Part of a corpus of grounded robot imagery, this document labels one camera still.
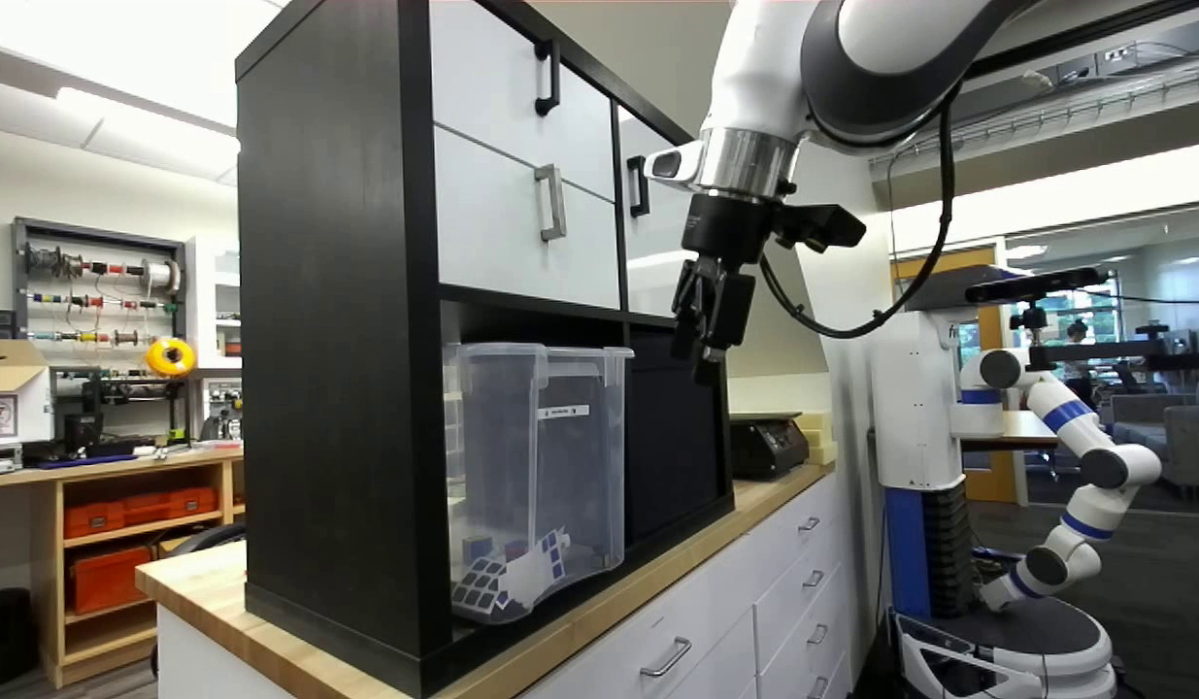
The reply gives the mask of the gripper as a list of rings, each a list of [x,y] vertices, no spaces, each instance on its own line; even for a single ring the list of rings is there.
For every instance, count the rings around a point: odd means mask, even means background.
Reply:
[[[742,271],[763,257],[782,207],[723,193],[689,199],[681,248],[695,258],[681,265],[677,277],[671,354],[697,361],[697,382],[719,382],[727,352],[743,342],[757,282]]]

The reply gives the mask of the black fabric basket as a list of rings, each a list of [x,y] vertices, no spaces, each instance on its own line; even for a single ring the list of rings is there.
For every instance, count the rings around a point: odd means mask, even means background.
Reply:
[[[695,376],[667,326],[631,323],[625,416],[625,535],[635,552],[670,548],[733,508],[723,399]]]

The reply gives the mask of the black desktop device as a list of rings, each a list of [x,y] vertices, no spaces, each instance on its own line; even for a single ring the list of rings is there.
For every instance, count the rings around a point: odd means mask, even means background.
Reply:
[[[805,465],[811,447],[799,428],[802,412],[742,412],[729,417],[733,477],[775,481]]]

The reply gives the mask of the stack of yellow foam pieces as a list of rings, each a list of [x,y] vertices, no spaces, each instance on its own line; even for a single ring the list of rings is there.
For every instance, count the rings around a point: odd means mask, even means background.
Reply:
[[[838,446],[835,442],[833,415],[831,412],[802,412],[794,418],[807,442],[807,463],[829,465],[835,463]]]

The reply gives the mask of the white and blue mobile robot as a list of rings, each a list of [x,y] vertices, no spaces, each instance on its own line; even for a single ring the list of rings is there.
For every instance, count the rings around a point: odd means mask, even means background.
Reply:
[[[1026,275],[978,265],[912,282],[873,349],[874,441],[882,484],[891,603],[886,638],[906,699],[1117,699],[1113,641],[1059,598],[1099,576],[1108,543],[1161,459],[1115,442],[1060,380],[1061,347],[1040,341],[1040,300],[1104,281],[1096,267]],[[1040,546],[989,552],[982,582],[969,526],[968,441],[1006,434],[1017,390],[1080,464],[1083,483]]]

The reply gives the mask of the clear plastic bin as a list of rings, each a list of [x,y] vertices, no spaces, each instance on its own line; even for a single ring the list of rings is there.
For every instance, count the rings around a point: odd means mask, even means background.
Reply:
[[[453,344],[444,348],[450,587],[460,540],[492,536],[494,558],[528,540],[510,564],[508,611],[456,616],[516,622],[564,587],[607,574],[625,556],[627,347]],[[546,587],[541,537],[565,528],[564,582]]]

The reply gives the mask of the white counter drawer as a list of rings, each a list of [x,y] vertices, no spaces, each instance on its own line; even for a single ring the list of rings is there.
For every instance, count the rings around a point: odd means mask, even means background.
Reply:
[[[835,580],[812,602],[776,653],[766,656],[757,651],[757,699],[805,699],[817,676],[830,680],[825,699],[842,699],[848,693],[851,686],[846,665],[848,601],[848,583]],[[829,623],[829,637],[821,645],[811,646],[807,640],[817,623]]]
[[[751,603],[751,576],[737,565],[706,565],[518,699],[740,699],[755,674]],[[693,647],[674,671],[640,677],[677,635]]]
[[[823,584],[836,567],[835,534],[812,540],[795,560],[754,603],[758,653],[771,656],[787,640],[799,619],[808,610]]]
[[[838,513],[839,475],[826,475],[749,534],[749,573],[758,592],[766,591],[808,547],[825,540]]]

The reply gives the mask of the wooden table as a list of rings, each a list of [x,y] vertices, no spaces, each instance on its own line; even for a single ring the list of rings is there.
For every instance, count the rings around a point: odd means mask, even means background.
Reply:
[[[1055,433],[1030,411],[1004,412],[1002,433],[960,441],[968,500],[1029,504],[1025,454],[1056,448]]]

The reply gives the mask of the person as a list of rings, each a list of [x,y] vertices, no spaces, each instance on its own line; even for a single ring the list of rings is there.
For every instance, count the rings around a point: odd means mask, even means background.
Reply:
[[[1079,321],[1070,323],[1068,330],[1066,330],[1066,336],[1068,336],[1070,345],[1081,345],[1087,337],[1087,326],[1079,319]],[[1083,400],[1087,408],[1092,411],[1097,408],[1095,399],[1093,388],[1093,376],[1090,370],[1090,362],[1087,358],[1070,358],[1070,361],[1061,362],[1061,378],[1066,386],[1070,386],[1071,392],[1078,394],[1079,399]]]

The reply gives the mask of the yellow spool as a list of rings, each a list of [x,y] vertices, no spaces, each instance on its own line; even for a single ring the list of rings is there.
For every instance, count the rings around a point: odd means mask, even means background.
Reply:
[[[182,378],[198,366],[195,350],[182,338],[156,338],[145,352],[147,368],[157,376]]]

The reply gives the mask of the row of orange tool cases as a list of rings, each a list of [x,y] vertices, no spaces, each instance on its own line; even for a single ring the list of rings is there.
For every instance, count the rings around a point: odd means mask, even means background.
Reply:
[[[65,508],[64,536],[65,540],[74,540],[74,537],[115,531],[119,528],[200,516],[217,510],[219,510],[217,492],[207,486],[96,500],[92,504],[77,504]]]

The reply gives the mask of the large orange tool case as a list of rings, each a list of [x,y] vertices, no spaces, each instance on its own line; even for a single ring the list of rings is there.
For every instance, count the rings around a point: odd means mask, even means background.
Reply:
[[[152,562],[147,546],[80,554],[66,568],[68,611],[85,616],[145,599],[135,585],[135,570],[147,562]]]

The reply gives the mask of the wooden workbench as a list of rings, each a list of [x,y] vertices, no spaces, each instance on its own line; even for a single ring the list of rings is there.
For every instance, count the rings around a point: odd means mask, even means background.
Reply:
[[[219,510],[65,540],[67,506],[193,486],[212,487]],[[22,585],[30,589],[46,681],[62,689],[146,659],[156,638],[156,611],[147,596],[133,605],[72,615],[68,565],[80,554],[132,546],[147,546],[152,561],[158,560],[187,534],[236,522],[246,508],[245,453],[239,447],[189,448],[102,464],[23,469],[0,475],[4,495],[26,500],[22,536],[28,546],[28,577]]]

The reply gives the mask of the cardboard box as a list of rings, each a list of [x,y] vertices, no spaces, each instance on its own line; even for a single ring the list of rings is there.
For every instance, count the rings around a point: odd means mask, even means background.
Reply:
[[[0,448],[53,438],[50,366],[30,341],[0,338]]]

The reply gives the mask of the black bin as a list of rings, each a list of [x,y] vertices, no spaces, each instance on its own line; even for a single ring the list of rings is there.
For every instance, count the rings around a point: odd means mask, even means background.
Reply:
[[[30,589],[0,589],[0,685],[34,671],[37,631]]]

